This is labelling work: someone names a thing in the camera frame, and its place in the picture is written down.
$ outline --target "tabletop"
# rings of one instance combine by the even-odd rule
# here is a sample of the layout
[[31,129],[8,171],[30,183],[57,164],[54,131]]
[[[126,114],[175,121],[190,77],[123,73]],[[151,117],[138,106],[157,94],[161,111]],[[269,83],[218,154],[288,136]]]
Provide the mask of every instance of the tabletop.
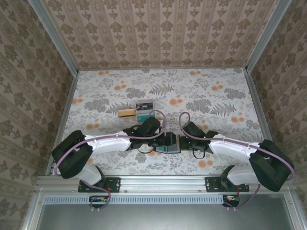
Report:
[[[175,134],[182,134],[178,117],[187,111],[204,132],[214,130],[249,142],[263,140],[243,69],[80,71],[78,76],[63,139],[75,130],[85,135],[119,132],[123,127],[118,110],[150,100],[166,115],[167,130]],[[105,175],[220,174],[228,165],[240,164],[222,154],[207,153],[198,160],[191,151],[166,155],[136,149],[93,155],[89,163]]]

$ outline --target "metal panel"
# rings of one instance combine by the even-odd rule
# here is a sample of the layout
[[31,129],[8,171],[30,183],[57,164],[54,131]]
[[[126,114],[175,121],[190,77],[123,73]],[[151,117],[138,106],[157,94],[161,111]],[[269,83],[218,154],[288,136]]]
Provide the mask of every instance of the metal panel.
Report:
[[[199,175],[199,176],[117,176],[121,177],[122,186],[120,195],[121,196],[131,196],[131,195],[143,195],[143,196],[157,196],[157,195],[172,195],[174,197],[180,196],[201,196],[206,195],[205,190],[205,180],[204,178],[206,175]],[[67,179],[64,180],[60,177],[55,176],[40,176],[37,180],[37,189],[35,190],[36,194],[39,194],[38,198],[36,198],[35,202],[35,209],[32,212],[32,215],[29,217],[30,224],[24,230],[36,230],[38,219],[41,216],[41,211],[43,210],[43,201],[44,197],[48,195],[105,195],[105,193],[89,193],[89,194],[75,194],[78,191],[78,183],[79,180],[77,179]],[[252,194],[254,193],[257,185],[250,185],[250,192],[243,193],[242,196],[245,194]],[[278,194],[289,194],[289,191],[294,191],[292,183],[285,183],[280,192],[274,193],[265,189],[263,186],[259,190],[259,195],[255,198],[257,199],[258,196],[261,194],[267,194],[272,196],[277,196]],[[214,193],[213,195],[222,195],[225,193]],[[298,221],[304,221],[302,218],[296,218],[297,212],[294,212],[293,209],[289,209],[290,216],[293,219]]]
[[258,195],[236,211],[222,205],[46,205],[37,230],[293,230],[283,195]]
[[249,89],[249,93],[250,93],[250,97],[253,101],[254,107],[255,107],[255,111],[257,114],[257,118],[259,121],[259,125],[260,125],[260,129],[263,135],[264,139],[268,139],[268,140],[273,140],[271,133],[270,133],[270,129],[267,123],[267,120],[265,119],[265,115],[261,106],[261,102],[256,90],[256,86],[254,83],[254,80],[251,76],[250,72],[244,72],[245,74],[245,78],[246,78],[246,82],[248,84],[248,89]]
[[292,190],[289,189],[288,193],[284,194],[284,199],[289,210],[292,224],[295,229],[307,229],[306,217],[298,200],[297,194],[292,194]]

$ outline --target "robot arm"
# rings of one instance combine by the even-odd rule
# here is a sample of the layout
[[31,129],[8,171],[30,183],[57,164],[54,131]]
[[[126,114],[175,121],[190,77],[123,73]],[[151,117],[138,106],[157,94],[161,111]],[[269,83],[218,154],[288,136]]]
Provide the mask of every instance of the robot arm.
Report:
[[[159,128],[160,122],[156,118],[150,117],[142,125],[133,126],[113,134],[114,136],[121,136],[120,138],[106,138],[84,143],[78,149],[73,150],[73,152],[64,159],[59,165],[59,172],[65,179],[75,177],[89,184],[96,184],[101,180],[105,180],[105,177],[98,167],[87,163],[92,154],[133,150],[140,148],[143,144],[153,147],[171,146],[179,139],[181,150],[199,150],[212,154],[224,154],[235,157],[246,163],[246,166],[238,167],[232,165],[225,170],[224,176],[225,173],[226,176],[223,178],[225,185],[229,183],[233,185],[262,184],[272,191],[279,191],[290,175],[290,170],[282,162],[275,158],[270,158],[261,151],[223,140],[206,140],[206,138],[226,139],[226,137],[214,131],[209,131],[205,134],[191,121],[186,123],[183,129],[190,135],[204,138],[204,140],[196,140],[185,136],[177,138],[176,135],[171,132],[166,132],[164,135],[160,135],[154,139],[143,140],[136,138],[151,137]],[[52,151],[52,156],[55,162],[58,163],[64,153],[75,144],[98,137],[100,136],[85,136],[79,130],[74,131]],[[250,144],[273,152],[279,157],[282,157],[293,167],[290,159],[286,157],[273,142],[264,140],[262,143]]]

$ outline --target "black cable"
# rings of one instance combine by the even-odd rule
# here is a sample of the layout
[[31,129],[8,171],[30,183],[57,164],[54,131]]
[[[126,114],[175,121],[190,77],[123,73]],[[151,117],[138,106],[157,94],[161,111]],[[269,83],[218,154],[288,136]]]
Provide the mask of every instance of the black cable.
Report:
[[139,149],[138,149],[138,151],[139,151],[140,153],[143,153],[143,154],[148,154],[148,153],[151,153],[151,152],[153,151],[153,149],[152,149],[150,152],[142,152],[142,151],[140,151]]
[[203,157],[202,157],[202,158],[196,157],[195,154],[194,154],[194,150],[192,150],[192,153],[193,153],[193,156],[194,156],[196,159],[198,159],[198,160],[204,159],[205,156],[206,156],[206,152],[203,152]]

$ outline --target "damask wallpaper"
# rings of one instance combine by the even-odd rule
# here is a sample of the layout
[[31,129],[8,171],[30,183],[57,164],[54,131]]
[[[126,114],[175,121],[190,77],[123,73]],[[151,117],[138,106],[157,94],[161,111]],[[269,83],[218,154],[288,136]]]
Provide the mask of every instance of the damask wallpaper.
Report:
[[293,0],[252,71],[272,137],[294,161],[307,210],[307,1]]
[[22,224],[70,84],[70,72],[28,1],[1,0],[0,229]]
[[43,0],[79,69],[244,66],[277,0]]

